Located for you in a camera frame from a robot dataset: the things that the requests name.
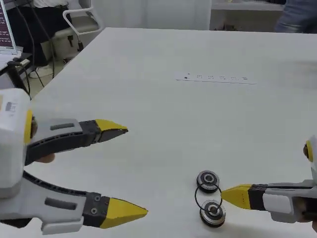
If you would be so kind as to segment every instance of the power strip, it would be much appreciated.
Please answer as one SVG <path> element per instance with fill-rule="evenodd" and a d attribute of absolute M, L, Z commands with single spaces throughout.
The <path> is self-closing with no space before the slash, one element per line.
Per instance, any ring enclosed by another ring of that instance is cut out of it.
<path fill-rule="evenodd" d="M 199 74 L 199 73 L 178 73 L 175 76 L 177 81 L 197 81 L 197 82 L 212 82 L 212 83 L 237 83 L 255 85 L 258 82 L 254 78 L 241 76 L 226 76 L 214 74 Z"/>

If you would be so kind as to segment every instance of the white table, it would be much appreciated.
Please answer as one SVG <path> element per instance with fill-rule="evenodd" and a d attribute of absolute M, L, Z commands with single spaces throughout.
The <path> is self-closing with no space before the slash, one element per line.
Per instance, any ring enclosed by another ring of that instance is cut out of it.
<path fill-rule="evenodd" d="M 225 224 L 209 229 L 194 201 L 202 170 L 216 172 L 222 189 L 311 178 L 302 147 L 317 131 L 315 45 L 312 35 L 106 29 L 39 93 L 33 109 L 38 119 L 110 119 L 129 133 L 27 170 L 149 213 L 109 230 L 83 227 L 59 237 L 316 237 L 310 224 L 277 223 L 267 212 L 226 202 Z M 259 83 L 176 81 L 176 71 L 246 73 Z M 207 198 L 219 194 L 199 193 L 201 203 Z M 40 222 L 1 231 L 41 236 Z"/>

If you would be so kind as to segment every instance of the laptop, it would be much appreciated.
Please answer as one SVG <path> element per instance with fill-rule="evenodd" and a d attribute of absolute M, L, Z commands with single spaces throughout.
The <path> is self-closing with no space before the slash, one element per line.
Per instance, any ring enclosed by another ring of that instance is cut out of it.
<path fill-rule="evenodd" d="M 16 48 L 3 0 L 0 0 L 0 3 L 0 70 L 2 70 L 9 61 L 20 58 L 21 51 Z"/>

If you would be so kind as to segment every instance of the screw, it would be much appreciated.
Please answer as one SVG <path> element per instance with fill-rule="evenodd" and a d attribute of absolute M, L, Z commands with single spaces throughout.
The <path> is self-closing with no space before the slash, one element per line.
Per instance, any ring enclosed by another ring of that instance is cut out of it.
<path fill-rule="evenodd" d="M 94 214 L 96 214 L 96 213 L 97 213 L 97 208 L 94 207 L 93 209 L 91 209 L 91 214 L 94 215 Z"/>
<path fill-rule="evenodd" d="M 95 201 L 96 201 L 96 202 L 99 202 L 99 201 L 100 201 L 100 199 L 101 199 L 101 197 L 100 197 L 100 196 L 96 196 L 96 197 L 95 197 Z"/>

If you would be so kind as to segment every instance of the white device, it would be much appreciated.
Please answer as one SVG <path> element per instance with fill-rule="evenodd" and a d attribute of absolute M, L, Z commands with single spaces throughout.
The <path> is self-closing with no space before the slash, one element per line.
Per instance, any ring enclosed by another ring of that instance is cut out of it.
<path fill-rule="evenodd" d="M 29 104 L 29 96 L 21 89 L 0 90 L 0 198 L 14 196 L 19 189 Z"/>

